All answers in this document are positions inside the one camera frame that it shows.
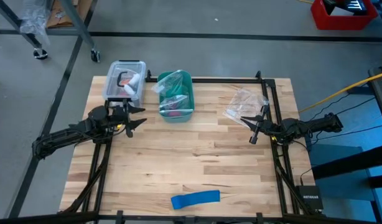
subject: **wooden table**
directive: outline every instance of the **wooden table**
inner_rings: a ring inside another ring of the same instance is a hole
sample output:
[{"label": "wooden table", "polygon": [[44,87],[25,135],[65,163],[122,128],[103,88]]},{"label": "wooden table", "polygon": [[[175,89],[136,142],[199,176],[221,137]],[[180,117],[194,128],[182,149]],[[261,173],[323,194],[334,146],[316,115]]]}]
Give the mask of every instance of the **wooden table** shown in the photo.
[{"label": "wooden table", "polygon": [[[104,104],[105,79],[93,78],[85,118],[91,109]],[[276,85],[282,117],[299,118],[291,80],[277,78]],[[148,120],[135,130],[133,138],[125,134],[113,138],[100,213],[115,215],[123,210],[126,215],[255,217],[261,212],[264,217],[281,217],[269,138],[260,133],[257,145],[252,145],[248,142],[252,132],[222,115],[237,90],[247,88],[262,94],[261,85],[194,83],[195,112],[189,122],[180,124],[163,121],[151,86],[146,84],[146,111],[131,115],[132,119]],[[60,209],[67,208],[86,185],[93,151],[91,141],[75,148]],[[301,173],[310,169],[308,153],[292,144],[289,157],[295,184],[299,184]],[[305,184],[314,184],[311,171],[303,178]],[[203,190],[220,190],[221,202],[173,210],[171,197]]]}]

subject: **cart wheel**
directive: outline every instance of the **cart wheel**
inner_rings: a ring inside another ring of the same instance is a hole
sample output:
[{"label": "cart wheel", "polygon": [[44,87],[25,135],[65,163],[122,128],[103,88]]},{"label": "cart wheel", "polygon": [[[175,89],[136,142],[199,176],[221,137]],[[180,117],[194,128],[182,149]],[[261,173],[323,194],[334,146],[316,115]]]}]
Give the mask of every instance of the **cart wheel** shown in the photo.
[{"label": "cart wheel", "polygon": [[98,50],[91,50],[91,60],[94,62],[100,62],[100,52]]},{"label": "cart wheel", "polygon": [[45,60],[48,57],[48,55],[47,55],[47,52],[43,49],[35,49],[34,50],[34,57],[37,60]]}]

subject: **gray floor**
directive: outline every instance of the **gray floor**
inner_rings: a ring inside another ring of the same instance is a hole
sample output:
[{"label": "gray floor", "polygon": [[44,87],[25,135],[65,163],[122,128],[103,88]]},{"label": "gray floor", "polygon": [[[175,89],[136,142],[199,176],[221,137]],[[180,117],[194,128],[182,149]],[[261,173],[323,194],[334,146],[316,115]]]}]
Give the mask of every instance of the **gray floor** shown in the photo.
[{"label": "gray floor", "polygon": [[[13,1],[7,3],[14,11],[21,10]],[[380,18],[362,31],[319,31],[309,7],[296,0],[99,1],[90,30],[382,37]],[[275,9],[281,17],[271,13]],[[0,29],[8,28],[0,17]],[[32,47],[21,36],[0,35],[0,218],[24,172],[31,142],[39,134],[76,38],[50,40],[52,45],[46,47],[50,58],[41,62],[30,56]],[[111,62],[120,59],[143,60],[155,74],[183,69],[194,76],[252,77],[261,70],[264,77],[291,78],[299,109],[366,78],[368,69],[382,66],[382,44],[128,37],[94,40],[102,52],[101,63],[90,60],[90,48],[83,44],[52,131],[82,118],[92,77],[106,75]],[[368,98],[349,96],[327,111],[340,111]],[[321,108],[300,116],[310,119]],[[344,132],[382,124],[373,101],[341,119]],[[320,143],[367,150],[382,144],[382,129]],[[40,163],[22,216],[58,210],[72,152],[73,147],[66,147]],[[372,172],[377,175],[382,170]],[[353,212],[355,202],[328,199],[325,203],[334,217],[372,219]],[[336,213],[336,207],[344,212]]]}]

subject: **plastic bag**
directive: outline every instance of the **plastic bag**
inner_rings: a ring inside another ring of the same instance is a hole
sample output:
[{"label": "plastic bag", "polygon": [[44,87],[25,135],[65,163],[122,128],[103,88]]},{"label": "plastic bag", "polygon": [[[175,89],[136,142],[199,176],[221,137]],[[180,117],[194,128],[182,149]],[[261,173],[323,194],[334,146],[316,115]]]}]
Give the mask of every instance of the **plastic bag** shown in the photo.
[{"label": "plastic bag", "polygon": [[248,128],[248,125],[242,122],[241,117],[260,115],[261,107],[268,103],[266,97],[242,88],[235,93],[223,115]]},{"label": "plastic bag", "polygon": [[19,30],[26,34],[40,35],[44,42],[50,45],[46,34],[46,24],[50,17],[50,11],[47,10],[46,3],[47,0],[24,0]]},{"label": "plastic bag", "polygon": [[184,110],[190,109],[189,96],[175,95],[169,98],[165,98],[159,104],[160,110]]},{"label": "plastic bag", "polygon": [[183,75],[180,73],[180,70],[178,70],[157,82],[151,89],[164,96],[174,96],[181,94],[182,82]]}]

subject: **black clamp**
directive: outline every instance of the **black clamp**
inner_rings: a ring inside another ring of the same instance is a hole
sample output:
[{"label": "black clamp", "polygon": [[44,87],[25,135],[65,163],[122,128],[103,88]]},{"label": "black clamp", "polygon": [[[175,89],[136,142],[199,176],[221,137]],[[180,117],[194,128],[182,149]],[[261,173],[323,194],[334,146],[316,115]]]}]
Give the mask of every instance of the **black clamp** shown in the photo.
[{"label": "black clamp", "polygon": [[254,77],[258,80],[258,82],[261,82],[262,78],[261,78],[261,72],[260,71],[258,71]]},{"label": "black clamp", "polygon": [[265,82],[268,86],[270,86],[271,88],[273,88],[273,89],[276,88],[276,81],[275,81],[275,79],[273,79],[273,78],[270,78],[270,79],[266,78],[266,79],[264,80],[264,82]]},{"label": "black clamp", "polygon": [[197,222],[197,217],[195,216],[186,216],[184,217],[183,224],[194,224]]},{"label": "black clamp", "polygon": [[263,224],[263,214],[262,213],[256,213],[256,224]]},{"label": "black clamp", "polygon": [[158,82],[157,78],[152,78],[152,74],[149,69],[147,70],[146,82]]},{"label": "black clamp", "polygon": [[123,211],[122,210],[118,210],[116,212],[115,224],[123,224],[124,222],[125,222],[125,220],[123,220]]}]

